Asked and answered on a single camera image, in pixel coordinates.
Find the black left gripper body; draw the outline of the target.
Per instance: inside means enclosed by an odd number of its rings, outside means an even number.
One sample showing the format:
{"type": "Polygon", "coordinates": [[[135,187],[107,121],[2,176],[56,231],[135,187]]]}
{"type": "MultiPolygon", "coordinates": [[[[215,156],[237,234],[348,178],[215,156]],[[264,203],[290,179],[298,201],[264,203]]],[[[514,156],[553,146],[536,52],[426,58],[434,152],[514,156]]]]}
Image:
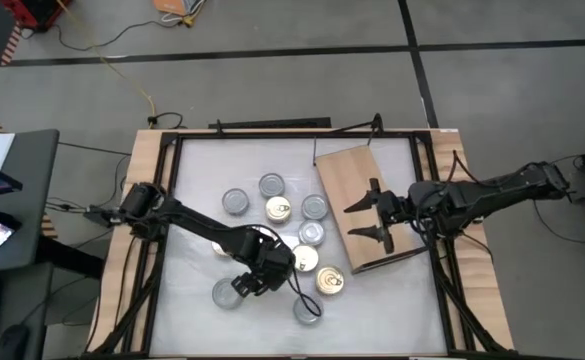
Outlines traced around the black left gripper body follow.
{"type": "Polygon", "coordinates": [[[270,283],[269,291],[277,291],[287,282],[294,270],[292,250],[281,240],[261,242],[249,262],[254,281],[270,283]]]}

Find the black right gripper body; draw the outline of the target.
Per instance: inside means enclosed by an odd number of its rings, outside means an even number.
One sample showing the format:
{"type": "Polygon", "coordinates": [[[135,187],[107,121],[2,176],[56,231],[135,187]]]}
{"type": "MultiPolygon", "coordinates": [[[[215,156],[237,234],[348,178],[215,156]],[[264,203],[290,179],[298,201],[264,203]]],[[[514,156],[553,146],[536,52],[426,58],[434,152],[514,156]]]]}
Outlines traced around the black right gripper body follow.
{"type": "Polygon", "coordinates": [[[371,204],[379,222],[373,230],[373,237],[383,245],[386,254],[392,254],[395,245],[390,227],[409,220],[406,200],[390,190],[382,191],[377,178],[370,179],[370,186],[371,204]]]}

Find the white glossy table sheet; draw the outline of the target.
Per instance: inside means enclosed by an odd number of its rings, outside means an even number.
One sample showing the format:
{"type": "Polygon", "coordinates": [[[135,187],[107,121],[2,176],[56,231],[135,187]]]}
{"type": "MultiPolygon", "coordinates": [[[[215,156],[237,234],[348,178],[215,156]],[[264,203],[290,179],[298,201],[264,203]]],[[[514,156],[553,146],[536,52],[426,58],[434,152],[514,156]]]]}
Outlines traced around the white glossy table sheet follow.
{"type": "MultiPolygon", "coordinates": [[[[265,201],[260,178],[277,173],[285,181],[292,215],[277,227],[296,235],[301,203],[319,194],[316,157],[332,139],[186,140],[181,148],[174,196],[184,205],[223,224],[263,224],[265,201]],[[230,215],[223,194],[244,190],[250,201],[242,215],[230,215]]],[[[322,296],[322,320],[300,324],[296,294],[283,286],[247,297],[233,310],[212,300],[214,284],[244,267],[218,256],[211,243],[178,227],[169,231],[151,351],[155,355],[416,355],[446,349],[430,258],[419,254],[353,274],[333,215],[323,222],[326,238],[318,248],[321,266],[344,275],[338,294],[322,296]]]]}

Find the black flat bar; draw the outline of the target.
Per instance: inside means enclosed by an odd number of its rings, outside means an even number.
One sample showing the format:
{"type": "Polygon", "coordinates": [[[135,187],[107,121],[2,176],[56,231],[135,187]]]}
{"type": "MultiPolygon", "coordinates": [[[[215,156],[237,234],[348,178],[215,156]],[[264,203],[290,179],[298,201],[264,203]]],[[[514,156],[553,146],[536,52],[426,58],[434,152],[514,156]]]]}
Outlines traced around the black flat bar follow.
{"type": "Polygon", "coordinates": [[[260,120],[243,122],[222,122],[218,119],[208,125],[209,129],[269,129],[269,128],[331,128],[330,117],[310,117],[278,120],[260,120]]]}

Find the black adapter box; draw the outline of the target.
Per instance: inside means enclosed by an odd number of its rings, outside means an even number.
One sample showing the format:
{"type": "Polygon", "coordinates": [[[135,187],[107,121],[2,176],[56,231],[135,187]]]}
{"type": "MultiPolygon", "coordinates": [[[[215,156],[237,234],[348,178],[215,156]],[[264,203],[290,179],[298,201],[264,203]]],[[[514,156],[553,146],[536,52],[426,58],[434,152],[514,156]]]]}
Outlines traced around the black adapter box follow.
{"type": "Polygon", "coordinates": [[[121,223],[121,217],[117,209],[88,206],[83,213],[83,217],[106,228],[111,228],[121,223]]]}

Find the black desk foot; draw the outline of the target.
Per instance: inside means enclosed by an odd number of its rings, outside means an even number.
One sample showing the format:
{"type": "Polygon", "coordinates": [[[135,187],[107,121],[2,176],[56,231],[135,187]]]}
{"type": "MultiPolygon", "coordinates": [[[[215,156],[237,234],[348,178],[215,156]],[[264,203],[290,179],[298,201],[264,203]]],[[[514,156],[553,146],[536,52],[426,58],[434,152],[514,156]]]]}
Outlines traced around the black desk foot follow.
{"type": "Polygon", "coordinates": [[[105,265],[104,259],[65,245],[47,236],[39,237],[36,261],[49,262],[55,267],[92,279],[102,277],[105,265]]]}

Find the grey low desk surface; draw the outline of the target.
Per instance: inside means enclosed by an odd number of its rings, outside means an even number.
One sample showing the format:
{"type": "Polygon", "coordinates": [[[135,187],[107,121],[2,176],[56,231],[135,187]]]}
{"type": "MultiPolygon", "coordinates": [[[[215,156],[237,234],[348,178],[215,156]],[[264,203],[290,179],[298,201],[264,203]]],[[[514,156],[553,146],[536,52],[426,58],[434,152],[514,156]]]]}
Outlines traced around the grey low desk surface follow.
{"type": "Polygon", "coordinates": [[[23,323],[29,330],[23,360],[41,360],[46,335],[46,305],[53,266],[36,264],[0,272],[0,335],[23,323]]]}

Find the dark grey desk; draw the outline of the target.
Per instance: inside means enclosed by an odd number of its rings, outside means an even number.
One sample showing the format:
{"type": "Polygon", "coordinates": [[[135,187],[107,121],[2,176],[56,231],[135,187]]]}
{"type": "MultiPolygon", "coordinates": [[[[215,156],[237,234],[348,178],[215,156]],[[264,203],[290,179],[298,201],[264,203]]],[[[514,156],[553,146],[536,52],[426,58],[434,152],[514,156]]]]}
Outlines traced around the dark grey desk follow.
{"type": "Polygon", "coordinates": [[[21,228],[0,247],[0,271],[35,262],[58,139],[55,129],[15,135],[2,172],[21,182],[23,188],[0,195],[0,212],[18,220],[21,228]]]}

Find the black computer mouse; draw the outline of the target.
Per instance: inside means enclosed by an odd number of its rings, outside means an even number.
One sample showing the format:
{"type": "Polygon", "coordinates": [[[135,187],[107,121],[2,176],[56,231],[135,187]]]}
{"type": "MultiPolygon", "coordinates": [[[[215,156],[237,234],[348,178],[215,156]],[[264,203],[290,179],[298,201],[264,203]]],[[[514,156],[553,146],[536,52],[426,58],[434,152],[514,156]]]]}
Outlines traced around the black computer mouse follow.
{"type": "Polygon", "coordinates": [[[0,360],[23,360],[29,329],[22,324],[9,326],[0,336],[0,360]]]}

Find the orange box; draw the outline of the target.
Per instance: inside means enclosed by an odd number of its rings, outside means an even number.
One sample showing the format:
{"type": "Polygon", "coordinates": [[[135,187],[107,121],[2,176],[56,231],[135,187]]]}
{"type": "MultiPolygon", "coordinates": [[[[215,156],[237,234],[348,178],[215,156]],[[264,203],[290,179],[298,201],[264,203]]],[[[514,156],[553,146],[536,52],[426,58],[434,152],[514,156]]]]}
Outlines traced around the orange box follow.
{"type": "Polygon", "coordinates": [[[164,13],[186,16],[194,0],[152,0],[155,8],[164,13]]]}

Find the red and black case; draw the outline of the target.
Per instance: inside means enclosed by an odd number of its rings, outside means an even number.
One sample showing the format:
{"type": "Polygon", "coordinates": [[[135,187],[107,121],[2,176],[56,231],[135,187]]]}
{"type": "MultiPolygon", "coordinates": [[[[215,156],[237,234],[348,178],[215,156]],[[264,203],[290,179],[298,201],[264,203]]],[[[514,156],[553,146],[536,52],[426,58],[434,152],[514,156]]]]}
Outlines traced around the red and black case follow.
{"type": "Polygon", "coordinates": [[[0,3],[21,28],[46,31],[63,12],[61,4],[67,6],[72,0],[0,0],[0,3]]]}

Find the black metal table frame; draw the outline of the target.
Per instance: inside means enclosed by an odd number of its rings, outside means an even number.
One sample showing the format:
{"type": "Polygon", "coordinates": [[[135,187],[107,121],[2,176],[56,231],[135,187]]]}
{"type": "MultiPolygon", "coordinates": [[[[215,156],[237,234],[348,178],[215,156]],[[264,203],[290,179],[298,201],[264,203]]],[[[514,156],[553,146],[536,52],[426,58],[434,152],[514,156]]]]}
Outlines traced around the black metal table frame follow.
{"type": "MultiPolygon", "coordinates": [[[[118,187],[127,193],[137,182],[158,180],[166,185],[175,173],[172,164],[176,159],[176,140],[180,136],[216,140],[255,138],[276,144],[285,139],[324,138],[331,133],[328,128],[229,129],[222,132],[140,130],[127,174],[118,187]]],[[[453,157],[464,153],[461,136],[455,129],[413,129],[403,133],[416,137],[420,170],[428,178],[449,170],[453,157]]],[[[487,242],[484,228],[472,225],[467,233],[467,237],[446,248],[449,256],[444,268],[453,276],[454,284],[463,288],[468,307],[490,335],[499,344],[511,348],[513,340],[494,266],[489,263],[487,255],[477,249],[478,245],[487,242]]],[[[100,353],[97,349],[125,315],[141,284],[150,276],[157,256],[156,246],[133,239],[127,227],[114,231],[101,279],[100,304],[94,312],[87,348],[79,355],[79,360],[139,360],[148,356],[149,321],[154,313],[153,302],[157,293],[151,293],[142,303],[133,323],[110,352],[100,353]]]]}

